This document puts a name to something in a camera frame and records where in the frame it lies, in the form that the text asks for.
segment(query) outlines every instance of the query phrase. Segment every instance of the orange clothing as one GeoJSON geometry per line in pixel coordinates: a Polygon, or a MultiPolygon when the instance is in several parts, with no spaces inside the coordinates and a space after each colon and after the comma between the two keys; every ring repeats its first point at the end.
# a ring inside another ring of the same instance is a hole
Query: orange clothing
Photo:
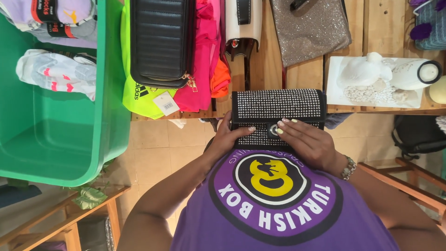
{"type": "Polygon", "coordinates": [[[214,75],[211,78],[211,97],[219,98],[229,93],[228,85],[231,83],[231,74],[223,61],[218,60],[214,75]]]}

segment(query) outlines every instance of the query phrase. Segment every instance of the barcode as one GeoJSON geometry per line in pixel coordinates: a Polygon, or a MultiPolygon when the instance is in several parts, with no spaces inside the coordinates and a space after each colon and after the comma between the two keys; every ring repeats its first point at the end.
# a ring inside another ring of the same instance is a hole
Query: barcode
{"type": "Polygon", "coordinates": [[[169,103],[163,105],[163,107],[164,107],[165,110],[167,110],[167,109],[169,109],[169,108],[172,108],[172,107],[173,107],[173,104],[172,104],[172,102],[169,102],[169,103]]]}

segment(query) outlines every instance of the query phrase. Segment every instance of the green plastic bin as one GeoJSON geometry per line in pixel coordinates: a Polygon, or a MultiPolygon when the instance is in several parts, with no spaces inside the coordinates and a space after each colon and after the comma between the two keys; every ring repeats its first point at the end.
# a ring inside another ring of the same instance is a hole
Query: green plastic bin
{"type": "Polygon", "coordinates": [[[0,176],[59,186],[96,177],[128,145],[130,112],[122,105],[125,75],[118,0],[98,0],[98,49],[38,42],[0,17],[0,176]],[[81,93],[53,92],[19,81],[28,49],[97,55],[95,102],[81,93]]]}

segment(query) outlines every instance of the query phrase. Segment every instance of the rhinestone clutch bag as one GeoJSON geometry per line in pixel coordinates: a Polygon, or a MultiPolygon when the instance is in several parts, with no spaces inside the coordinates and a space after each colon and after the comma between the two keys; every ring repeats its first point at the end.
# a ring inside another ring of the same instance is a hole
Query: rhinestone clutch bag
{"type": "Polygon", "coordinates": [[[326,97],[316,89],[282,89],[232,92],[232,128],[255,126],[248,136],[239,138],[238,149],[284,149],[290,146],[277,135],[282,118],[297,119],[324,129],[326,97]]]}

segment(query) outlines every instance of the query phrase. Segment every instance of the black backpack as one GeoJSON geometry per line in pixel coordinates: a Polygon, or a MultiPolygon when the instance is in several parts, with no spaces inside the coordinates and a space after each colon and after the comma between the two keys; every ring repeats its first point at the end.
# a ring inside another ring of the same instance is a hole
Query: black backpack
{"type": "Polygon", "coordinates": [[[419,159],[417,155],[441,151],[446,148],[446,134],[436,123],[438,116],[396,115],[392,138],[401,155],[408,159],[419,159]]]}

